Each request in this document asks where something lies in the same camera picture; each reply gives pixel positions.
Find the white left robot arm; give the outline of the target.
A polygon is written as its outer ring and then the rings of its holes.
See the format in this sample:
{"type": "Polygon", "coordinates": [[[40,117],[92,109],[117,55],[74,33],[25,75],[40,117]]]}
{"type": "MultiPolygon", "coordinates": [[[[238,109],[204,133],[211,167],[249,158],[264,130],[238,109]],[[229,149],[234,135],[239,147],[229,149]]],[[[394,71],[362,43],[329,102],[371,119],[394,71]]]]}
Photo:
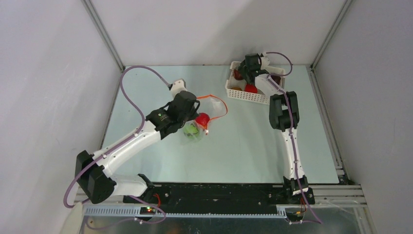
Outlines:
{"type": "Polygon", "coordinates": [[[165,106],[150,112],[138,128],[122,139],[92,154],[80,152],[76,157],[75,182],[87,201],[98,204],[117,195],[132,195],[142,203],[152,201],[154,190],[145,175],[125,179],[117,177],[115,172],[138,152],[196,119],[199,107],[193,93],[180,91],[165,106]]]}

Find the green toy watermelon ball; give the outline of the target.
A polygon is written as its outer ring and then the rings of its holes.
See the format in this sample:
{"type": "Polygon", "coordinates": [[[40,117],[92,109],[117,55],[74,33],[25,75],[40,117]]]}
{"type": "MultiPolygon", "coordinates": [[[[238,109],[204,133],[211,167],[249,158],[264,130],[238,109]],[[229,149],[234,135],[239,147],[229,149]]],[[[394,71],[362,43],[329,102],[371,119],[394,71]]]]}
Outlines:
{"type": "Polygon", "coordinates": [[[183,133],[190,140],[195,140],[200,136],[199,128],[192,123],[183,127],[183,133]]]}

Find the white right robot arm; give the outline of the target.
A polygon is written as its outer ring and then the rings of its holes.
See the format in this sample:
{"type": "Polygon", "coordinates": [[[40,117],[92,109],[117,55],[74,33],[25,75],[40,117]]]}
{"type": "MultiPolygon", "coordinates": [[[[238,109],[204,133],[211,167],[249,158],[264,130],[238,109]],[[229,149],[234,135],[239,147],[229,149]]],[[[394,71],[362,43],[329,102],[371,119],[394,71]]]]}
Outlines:
{"type": "Polygon", "coordinates": [[[311,190],[301,164],[298,149],[298,123],[300,121],[297,94],[287,91],[274,80],[281,78],[270,66],[268,53],[247,54],[236,69],[247,84],[254,85],[269,98],[269,123],[282,136],[285,147],[283,197],[290,204],[310,205],[311,190]]]}

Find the clear zip bag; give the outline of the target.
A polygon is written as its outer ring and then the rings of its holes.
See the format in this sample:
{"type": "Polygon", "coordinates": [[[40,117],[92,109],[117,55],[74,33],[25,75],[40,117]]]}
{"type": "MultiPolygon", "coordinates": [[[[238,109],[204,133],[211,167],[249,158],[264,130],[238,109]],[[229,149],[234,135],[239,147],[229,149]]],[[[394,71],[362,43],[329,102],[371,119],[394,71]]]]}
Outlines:
{"type": "Polygon", "coordinates": [[[194,120],[186,122],[180,130],[181,140],[184,144],[200,141],[208,135],[212,122],[228,113],[227,104],[215,95],[199,96],[197,100],[200,103],[197,111],[198,116],[194,120]]]}

